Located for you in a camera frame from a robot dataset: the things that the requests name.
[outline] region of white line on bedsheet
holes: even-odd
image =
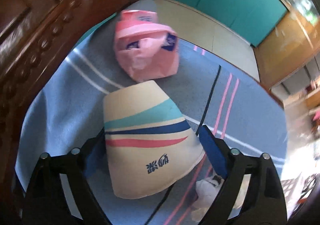
[[[65,61],[73,67],[74,70],[76,70],[78,72],[78,74],[80,76],[82,76],[89,84],[91,84],[94,88],[98,89],[99,91],[103,92],[104,94],[108,95],[110,92],[108,92],[107,90],[103,89],[102,87],[100,87],[99,85],[97,85],[94,81],[92,81],[84,72],[82,72],[82,70],[76,66],[69,57],[65,58]]]
[[[104,81],[106,81],[107,83],[115,86],[116,88],[119,88],[119,87],[124,88],[124,86],[122,86],[122,85],[120,85],[120,84],[118,84],[118,83],[116,83],[116,82],[108,79],[108,78],[105,77],[103,74],[101,74],[101,73],[95,68],[95,66],[94,66],[84,55],[82,55],[82,54],[80,53],[79,49],[75,48],[75,49],[74,49],[74,52],[75,52],[77,55],[79,55],[79,57],[80,57],[99,77],[101,77]],[[110,92],[108,92],[107,90],[105,90],[105,89],[103,89],[102,87],[100,87],[100,86],[99,86],[98,84],[96,84],[94,81],[92,81],[92,80],[91,80],[78,66],[76,66],[68,57],[66,57],[65,60],[66,60],[66,62],[67,62],[68,64],[70,64],[70,65],[79,73],[79,75],[81,75],[81,76],[82,76],[89,84],[91,84],[94,88],[96,88],[96,89],[98,89],[99,91],[105,93],[106,95],[108,95],[108,94],[110,93]],[[183,116],[185,117],[186,120],[189,120],[189,121],[191,121],[191,122],[193,122],[193,123],[195,123],[195,124],[197,124],[197,125],[200,124],[199,121],[197,121],[197,120],[195,120],[195,119],[193,119],[193,118],[190,118],[189,116],[186,116],[186,115],[183,115]],[[217,130],[217,134],[221,135],[222,132],[221,132],[220,130]],[[235,142],[235,143],[237,143],[237,144],[239,144],[239,145],[241,145],[241,146],[244,146],[244,147],[246,147],[246,148],[248,148],[248,149],[250,149],[250,150],[252,150],[252,151],[254,151],[254,152],[258,153],[258,154],[262,154],[262,153],[263,153],[263,151],[259,150],[258,148],[255,148],[255,147],[253,147],[252,145],[249,145],[249,144],[247,144],[247,143],[244,143],[244,142],[242,142],[241,140],[238,140],[238,139],[236,139],[236,138],[234,138],[234,137],[232,137],[232,136],[230,136],[230,135],[228,135],[228,134],[225,134],[225,138],[226,138],[226,139],[229,139],[229,140],[231,140],[231,141],[233,141],[233,142]],[[270,156],[271,156],[271,158],[272,158],[273,160],[275,160],[275,161],[279,161],[279,162],[283,162],[283,163],[284,163],[284,161],[285,161],[285,159],[283,159],[283,158],[278,158],[278,157],[273,156],[273,155],[270,155]]]
[[[113,82],[112,80],[110,80],[108,77],[104,76],[101,72],[99,72],[99,70],[88,60],[88,58],[83,55],[79,49],[74,48],[73,51],[82,59],[82,61],[84,61],[84,63],[87,64],[88,67],[90,67],[92,69],[92,71],[94,71],[102,80],[106,81],[108,84],[111,84],[119,89],[124,88],[124,86]]]

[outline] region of wooden frame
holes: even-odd
[[[135,1],[0,0],[0,209],[11,224],[20,222],[11,188],[27,109],[81,36]]]

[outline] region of black cable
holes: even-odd
[[[219,78],[219,75],[220,75],[220,71],[221,71],[221,66],[219,65],[219,69],[218,69],[218,73],[216,75],[216,78],[213,82],[213,85],[212,85],[212,88],[211,88],[211,91],[210,91],[210,94],[209,94],[209,98],[208,98],[208,101],[207,101],[207,105],[205,106],[205,109],[204,109],[204,112],[203,112],[203,115],[202,115],[202,118],[201,118],[201,121],[200,121],[200,124],[197,128],[197,131],[196,131],[196,136],[198,136],[199,134],[199,129],[200,127],[202,126],[203,122],[204,122],[204,118],[205,116],[207,115],[207,111],[208,111],[208,108],[209,108],[209,104],[210,104],[210,101],[211,101],[211,97],[212,97],[212,94],[213,94],[213,90],[214,90],[214,87],[216,86],[217,84],[217,81],[218,81],[218,78]]]
[[[150,217],[147,219],[147,221],[144,223],[144,225],[148,225],[149,222],[152,220],[152,218],[156,215],[157,211],[161,208],[161,206],[164,204],[164,202],[167,200],[174,184],[170,185],[170,187],[165,192],[164,197],[162,198],[161,202],[157,205],[157,207],[154,209],[153,213],[150,215]]]

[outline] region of blue gripper pad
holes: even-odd
[[[200,127],[199,140],[215,172],[223,179],[226,179],[228,176],[226,158],[217,143],[214,141],[213,134],[207,127]],[[223,146],[222,150],[226,150],[222,143],[219,142],[219,144],[221,144],[220,146]]]

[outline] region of dark blue stripe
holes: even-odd
[[[190,126],[186,120],[170,125],[151,127],[151,128],[139,128],[131,130],[119,130],[119,131],[106,131],[108,135],[116,134],[167,134],[181,132],[189,129]]]

